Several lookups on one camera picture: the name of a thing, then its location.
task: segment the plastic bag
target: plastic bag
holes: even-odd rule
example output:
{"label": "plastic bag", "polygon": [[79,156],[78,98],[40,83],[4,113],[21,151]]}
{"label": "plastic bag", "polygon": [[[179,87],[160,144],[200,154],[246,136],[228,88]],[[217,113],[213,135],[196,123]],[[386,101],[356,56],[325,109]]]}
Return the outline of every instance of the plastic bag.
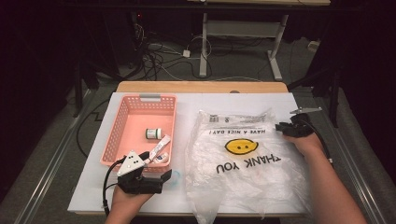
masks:
{"label": "plastic bag", "polygon": [[275,124],[271,109],[259,116],[199,112],[185,155],[186,193],[198,223],[213,223],[221,205],[262,218],[282,205],[310,214],[306,163]]}

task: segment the yellow smiley face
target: yellow smiley face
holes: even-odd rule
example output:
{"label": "yellow smiley face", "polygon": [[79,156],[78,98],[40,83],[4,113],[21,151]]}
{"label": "yellow smiley face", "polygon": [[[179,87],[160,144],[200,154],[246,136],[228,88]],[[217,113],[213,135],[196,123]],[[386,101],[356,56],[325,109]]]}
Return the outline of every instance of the yellow smiley face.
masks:
{"label": "yellow smiley face", "polygon": [[235,155],[244,155],[248,154],[251,151],[256,150],[256,148],[259,146],[259,143],[253,142],[250,139],[246,138],[238,138],[229,141],[226,145],[225,148],[235,154]]}

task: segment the person's arm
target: person's arm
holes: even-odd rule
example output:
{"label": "person's arm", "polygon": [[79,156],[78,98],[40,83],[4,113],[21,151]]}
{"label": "person's arm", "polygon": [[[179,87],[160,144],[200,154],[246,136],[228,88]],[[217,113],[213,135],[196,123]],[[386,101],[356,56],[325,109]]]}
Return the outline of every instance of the person's arm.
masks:
{"label": "person's arm", "polygon": [[114,188],[113,200],[111,202],[110,214],[106,224],[129,224],[139,212],[142,205],[152,197],[153,194],[127,194],[119,186]]}
{"label": "person's arm", "polygon": [[284,138],[298,148],[308,163],[314,220],[317,223],[366,223],[364,216],[323,153],[317,135]]}

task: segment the pink plastic basket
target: pink plastic basket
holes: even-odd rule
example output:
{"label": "pink plastic basket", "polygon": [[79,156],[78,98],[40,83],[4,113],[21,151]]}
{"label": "pink plastic basket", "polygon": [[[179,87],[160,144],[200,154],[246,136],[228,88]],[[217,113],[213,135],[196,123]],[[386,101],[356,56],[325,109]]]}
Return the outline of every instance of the pink plastic basket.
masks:
{"label": "pink plastic basket", "polygon": [[166,172],[172,159],[172,142],[177,98],[170,94],[126,94],[107,139],[101,163],[111,166],[133,150],[137,154],[151,151],[161,141],[146,139],[146,129],[162,129],[171,142],[160,152],[169,154],[167,163],[149,163],[146,172]]}

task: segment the white table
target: white table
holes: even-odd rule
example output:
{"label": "white table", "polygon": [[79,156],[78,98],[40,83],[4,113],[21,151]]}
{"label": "white table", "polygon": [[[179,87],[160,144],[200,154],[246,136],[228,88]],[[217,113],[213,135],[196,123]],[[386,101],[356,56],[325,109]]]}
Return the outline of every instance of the white table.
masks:
{"label": "white table", "polygon": [[[305,6],[317,7],[328,6],[330,0],[189,0],[193,2],[229,3],[229,4],[260,4],[260,5],[284,5],[284,6]],[[283,15],[280,22],[260,22],[260,21],[213,21],[207,18],[207,13],[203,17],[202,31],[202,53],[200,61],[200,77],[206,77],[207,66],[207,36],[208,35],[232,35],[232,36],[252,36],[252,37],[274,37],[273,49],[267,50],[267,56],[274,79],[283,79],[279,66],[276,62],[276,54],[282,40],[283,32],[286,28],[289,15]]]}
{"label": "white table", "polygon": [[[78,214],[103,214],[102,186],[108,167],[99,160],[104,150],[113,119],[116,116],[121,96],[125,92],[115,92],[109,102],[104,120],[86,161],[68,211]],[[209,113],[259,115],[273,108],[278,121],[290,121],[290,111],[297,108],[291,93],[174,93],[177,96],[177,117],[174,132],[172,178],[163,185],[163,193],[154,195],[140,210],[140,215],[148,216],[192,216],[186,199],[184,184],[184,151],[199,110]],[[115,174],[108,184],[116,183]],[[111,202],[112,191],[106,192]],[[268,217],[299,216],[303,208],[293,206],[298,202],[288,202],[269,209]],[[237,208],[221,206],[218,216],[257,216]]]}

